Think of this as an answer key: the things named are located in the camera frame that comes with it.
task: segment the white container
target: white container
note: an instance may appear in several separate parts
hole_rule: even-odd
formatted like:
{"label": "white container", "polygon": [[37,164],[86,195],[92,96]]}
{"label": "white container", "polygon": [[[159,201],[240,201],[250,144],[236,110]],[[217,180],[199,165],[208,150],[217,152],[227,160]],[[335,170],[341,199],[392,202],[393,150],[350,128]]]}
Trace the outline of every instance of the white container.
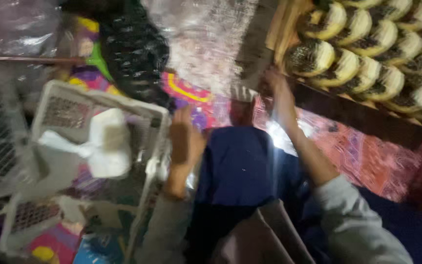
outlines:
{"label": "white container", "polygon": [[[112,95],[101,91],[85,91],[83,87],[73,86],[60,81],[50,81],[44,87],[44,93],[39,104],[32,126],[32,141],[37,142],[46,130],[53,130],[67,140],[82,144],[89,135],[91,118],[97,113],[109,108],[120,108],[127,115],[127,122],[131,133],[130,145],[133,165],[126,179],[90,179],[88,183],[97,180],[106,185],[106,190],[93,194],[84,200],[106,201],[116,203],[115,198],[125,192],[138,194],[137,204],[129,204],[133,208],[135,217],[131,224],[128,242],[128,261],[134,250],[134,241],[144,220],[147,200],[151,184],[158,178],[164,179],[166,174],[168,154],[167,129],[170,124],[169,112],[163,107],[144,103],[123,96]],[[79,165],[83,160],[76,154],[61,152],[48,147],[37,146],[38,160],[40,160],[40,180],[27,190],[14,195],[9,203],[6,220],[0,240],[0,249],[9,255],[24,255],[27,244],[42,231],[54,226],[61,220],[62,210],[70,210],[75,206],[57,204],[57,192],[73,187],[79,173]],[[40,213],[46,212],[46,204],[51,208],[49,217]],[[21,210],[28,210],[24,215],[38,216],[29,220],[26,225],[20,225],[17,217]],[[67,216],[78,216],[78,212],[65,212]]]}

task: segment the gray jacket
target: gray jacket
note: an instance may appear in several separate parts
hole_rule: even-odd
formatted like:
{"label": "gray jacket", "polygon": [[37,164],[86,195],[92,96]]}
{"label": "gray jacket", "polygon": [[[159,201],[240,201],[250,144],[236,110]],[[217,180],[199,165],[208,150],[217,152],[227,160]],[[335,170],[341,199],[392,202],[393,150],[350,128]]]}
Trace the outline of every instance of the gray jacket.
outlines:
{"label": "gray jacket", "polygon": [[[403,245],[389,231],[382,228],[382,219],[372,211],[359,191],[343,175],[313,190],[315,199],[324,211],[322,228],[327,234],[329,248],[337,259],[343,263],[356,264],[412,264],[413,261]],[[192,202],[170,201],[159,196],[143,246],[137,250],[135,258],[138,264],[183,264],[185,249],[183,237],[189,224]],[[265,219],[257,217],[265,226]],[[226,238],[220,252],[229,252],[238,236],[239,227],[248,225],[240,223]],[[301,241],[295,230],[288,229],[295,241]],[[305,247],[300,247],[304,254]],[[289,259],[296,260],[293,254]]]}

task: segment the navy blue pants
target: navy blue pants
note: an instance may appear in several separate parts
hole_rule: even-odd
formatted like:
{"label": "navy blue pants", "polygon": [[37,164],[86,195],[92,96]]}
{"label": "navy blue pants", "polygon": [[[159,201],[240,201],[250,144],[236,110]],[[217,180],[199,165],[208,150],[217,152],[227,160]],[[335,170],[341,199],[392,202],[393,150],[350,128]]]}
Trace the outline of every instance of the navy blue pants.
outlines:
{"label": "navy blue pants", "polygon": [[[415,263],[422,263],[422,213],[388,201],[365,188],[360,192]],[[317,263],[331,263],[320,227],[321,211],[297,157],[273,146],[254,127],[214,130],[203,155],[200,180],[185,251],[188,263],[205,263],[218,240],[268,201],[281,199]]]}

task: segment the person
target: person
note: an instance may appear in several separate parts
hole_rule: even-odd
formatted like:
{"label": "person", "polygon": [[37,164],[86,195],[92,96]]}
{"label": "person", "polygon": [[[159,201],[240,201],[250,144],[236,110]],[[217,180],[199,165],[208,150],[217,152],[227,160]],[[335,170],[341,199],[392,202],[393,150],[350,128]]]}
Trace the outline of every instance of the person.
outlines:
{"label": "person", "polygon": [[[397,238],[401,232],[383,227],[360,190],[298,127],[285,77],[269,69],[264,79],[273,90],[276,120],[299,158],[273,148],[253,127],[216,129],[206,139],[193,127],[189,107],[176,111],[169,177],[136,261],[413,263]],[[185,181],[201,155],[193,196]],[[407,233],[406,239],[413,232]],[[422,260],[421,254],[414,256]]]}

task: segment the clear plastic wrap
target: clear plastic wrap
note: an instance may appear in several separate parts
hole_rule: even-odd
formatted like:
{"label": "clear plastic wrap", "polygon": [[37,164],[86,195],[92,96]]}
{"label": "clear plastic wrap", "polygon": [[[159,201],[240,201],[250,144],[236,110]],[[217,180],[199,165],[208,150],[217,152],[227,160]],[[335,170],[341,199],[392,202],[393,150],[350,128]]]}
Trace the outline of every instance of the clear plastic wrap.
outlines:
{"label": "clear plastic wrap", "polygon": [[213,93],[230,96],[235,63],[257,0],[142,0],[170,46],[168,68]]}
{"label": "clear plastic wrap", "polygon": [[57,0],[0,0],[0,55],[56,53]]}
{"label": "clear plastic wrap", "polygon": [[185,30],[202,29],[211,11],[212,1],[206,0],[141,0],[148,9],[149,19],[162,34],[171,38]]}

